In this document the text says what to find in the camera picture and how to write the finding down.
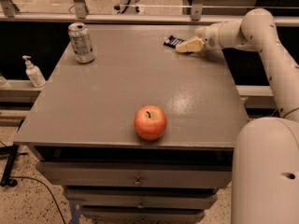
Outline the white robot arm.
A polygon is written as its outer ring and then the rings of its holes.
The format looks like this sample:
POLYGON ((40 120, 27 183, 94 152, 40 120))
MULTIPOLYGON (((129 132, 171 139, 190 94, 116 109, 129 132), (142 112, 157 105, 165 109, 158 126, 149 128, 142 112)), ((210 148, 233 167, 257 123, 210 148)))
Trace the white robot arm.
POLYGON ((274 111, 240 131, 232 167, 232 224, 299 224, 299 67, 264 8, 213 23, 176 45, 179 53, 239 49, 259 54, 274 111))

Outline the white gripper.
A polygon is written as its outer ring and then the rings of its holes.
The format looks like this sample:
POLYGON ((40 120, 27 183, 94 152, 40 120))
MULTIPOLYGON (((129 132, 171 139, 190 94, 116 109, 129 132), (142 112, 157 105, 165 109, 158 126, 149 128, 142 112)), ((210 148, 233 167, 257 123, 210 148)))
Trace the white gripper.
POLYGON ((198 37, 193 37, 176 45, 179 53, 200 52, 204 45, 207 49, 221 49, 220 23, 199 27, 195 30, 198 37))

